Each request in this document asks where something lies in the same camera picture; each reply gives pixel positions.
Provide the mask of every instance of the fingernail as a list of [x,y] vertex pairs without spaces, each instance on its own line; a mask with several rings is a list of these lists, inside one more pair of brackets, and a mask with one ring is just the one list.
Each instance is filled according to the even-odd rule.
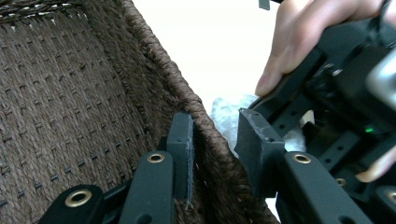
[[378,169],[369,169],[365,172],[361,172],[357,175],[355,175],[355,177],[362,183],[370,183],[376,179],[378,179],[380,177],[380,173],[378,172]]
[[255,94],[258,96],[264,96],[267,94],[269,90],[269,81],[270,81],[270,76],[264,72],[262,76],[259,79],[259,82],[257,83],[257,87],[255,90]]

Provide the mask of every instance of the white background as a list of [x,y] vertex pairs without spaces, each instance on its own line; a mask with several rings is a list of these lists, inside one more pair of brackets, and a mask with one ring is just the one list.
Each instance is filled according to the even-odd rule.
[[[253,94],[268,58],[278,4],[259,0],[134,0],[210,114],[218,97]],[[267,200],[273,213],[274,200]]]

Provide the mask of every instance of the mounting hole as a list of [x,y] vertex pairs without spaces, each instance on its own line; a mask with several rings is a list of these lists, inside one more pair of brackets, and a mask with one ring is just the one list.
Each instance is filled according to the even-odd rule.
[[336,178],[335,181],[337,181],[338,185],[343,187],[347,182],[343,178]]
[[151,163],[158,163],[158,162],[162,162],[163,160],[165,160],[165,156],[160,153],[152,154],[151,156],[148,157],[148,161]]
[[149,224],[152,221],[152,217],[149,214],[143,214],[137,218],[136,224]]
[[68,207],[79,207],[84,203],[87,203],[91,197],[92,193],[89,190],[78,189],[67,196],[64,204],[66,204]]
[[350,217],[340,217],[342,224],[355,224],[356,222]]
[[303,154],[294,154],[293,159],[299,163],[304,163],[304,164],[311,162],[311,159]]
[[391,191],[388,193],[388,198],[393,202],[396,203],[396,191]]
[[267,141],[267,142],[275,142],[275,139],[274,138],[265,138],[265,141]]

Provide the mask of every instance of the brown wicker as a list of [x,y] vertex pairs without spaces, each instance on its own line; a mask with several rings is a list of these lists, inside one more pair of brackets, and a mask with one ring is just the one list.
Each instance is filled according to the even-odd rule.
[[0,0],[0,223],[37,223],[65,189],[133,177],[180,109],[196,125],[177,223],[277,223],[128,0]]

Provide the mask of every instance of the brass grommet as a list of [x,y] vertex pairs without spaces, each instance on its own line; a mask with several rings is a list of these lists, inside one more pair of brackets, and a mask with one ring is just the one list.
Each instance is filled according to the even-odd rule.
[[160,153],[152,154],[151,156],[148,157],[148,161],[151,163],[158,163],[158,162],[162,162],[163,160],[165,160],[165,156]]
[[308,164],[311,162],[311,159],[303,154],[296,153],[293,155],[293,159],[299,163]]
[[347,182],[343,178],[336,178],[335,181],[337,181],[338,185],[343,187]]
[[68,207],[79,207],[90,200],[92,193],[87,189],[78,189],[67,196],[64,204]]
[[388,193],[388,198],[389,198],[392,202],[396,203],[396,191],[391,191],[391,192],[389,192],[389,193]]

